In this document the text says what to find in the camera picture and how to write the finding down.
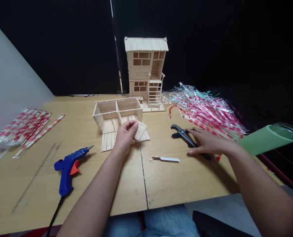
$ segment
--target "leg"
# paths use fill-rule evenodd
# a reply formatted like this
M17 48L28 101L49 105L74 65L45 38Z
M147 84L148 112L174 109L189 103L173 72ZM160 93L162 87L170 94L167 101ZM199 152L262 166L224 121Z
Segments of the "leg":
M142 237L141 223L137 213L109 217L105 226L103 237Z
M197 236L184 204L144 211L146 236Z

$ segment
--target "table seam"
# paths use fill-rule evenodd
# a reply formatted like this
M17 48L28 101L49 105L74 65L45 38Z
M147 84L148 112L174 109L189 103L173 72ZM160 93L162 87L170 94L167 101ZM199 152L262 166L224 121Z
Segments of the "table seam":
M146 207L147 207L147 210L149 210L149 204L148 204L148 200L147 200L147 187L146 187L146 179L145 179L145 176L144 176L144 168L143 168L143 159L142 159L142 151L141 151L141 144L139 144L139 147L140 147L140 155L141 155L141 163L142 163L142 173L143 173L143 181L144 181L144 190L145 190L145 193L146 193Z

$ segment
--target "wooden table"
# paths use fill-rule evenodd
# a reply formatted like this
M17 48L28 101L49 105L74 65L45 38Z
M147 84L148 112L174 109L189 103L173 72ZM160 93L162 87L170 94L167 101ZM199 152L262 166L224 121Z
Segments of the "wooden table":
M102 135L92 118L95 101L117 98L117 95L86 98L65 96L56 97L43 106L43 109L53 113L51 121L61 114L66 116L21 158L12 159L16 154L16 151L12 151L0 161L0 234L48 226L60 200L60 173L54 170L53 164L80 148L95 145L88 154L89 158L79 167L81 173L73 178L75 189L65 199L54 225L63 223L109 154L101 153ZM186 143L171 138L175 130L170 127L177 124L186 128L192 124L182 119L177 109L172 110L172 119L168 117L168 111L143 113L143 122L148 125L151 140L132 146L123 165L111 215L239 192L228 160L222 157L218 164L212 164L202 157L187 156ZM62 144L47 169L47 175L41 179L24 212L12 214L13 208L55 142ZM177 157L181 161L150 162L150 158L155 155ZM282 184L276 176L270 175Z
M227 158L220 162L210 162L202 156L189 156L187 144L181 139L173 139L176 130L172 124L181 128L192 128L188 120L181 118L177 108L172 109L169 118L166 112L143 113L143 123L148 128L150 141L141 143L142 162L149 209L174 204L198 201L239 192L235 175ZM150 161L152 156L176 157L179 163ZM266 170L265 165L256 157ZM280 185L283 183L267 171Z
M117 99L116 95L81 97L56 97L43 109L52 112L51 122L61 114L66 116L47 134L29 148L19 159L12 159L16 151L8 152L0 161L0 234L36 229L49 225L59 203L60 173L54 163L68 154L95 145L73 178L74 191L65 199L54 222L62 224L70 210L94 178L109 152L101 153L101 132L92 115L95 101ZM32 180L45 156L55 142L62 142L22 214L12 214L26 187ZM147 209L141 152L139 144L132 146L130 156L123 165L111 215Z

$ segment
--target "white wall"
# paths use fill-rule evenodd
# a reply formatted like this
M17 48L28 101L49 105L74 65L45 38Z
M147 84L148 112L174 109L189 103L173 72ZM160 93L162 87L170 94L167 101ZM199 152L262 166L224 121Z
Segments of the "white wall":
M40 108L53 97L0 30L0 131L24 108Z

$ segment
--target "hand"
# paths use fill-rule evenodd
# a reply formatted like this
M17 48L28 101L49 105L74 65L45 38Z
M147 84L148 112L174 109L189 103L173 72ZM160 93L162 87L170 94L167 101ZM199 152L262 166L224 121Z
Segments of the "hand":
M189 150L189 154L209 153L209 154L227 154L235 150L239 144L229 139L213 135L198 127L193 127L195 130L187 128L186 130L196 137L200 144L199 147Z
M127 155L130 150L130 145L134 134L138 129L138 123L135 120L127 121L118 128L116 142L113 150L122 153L123 156Z

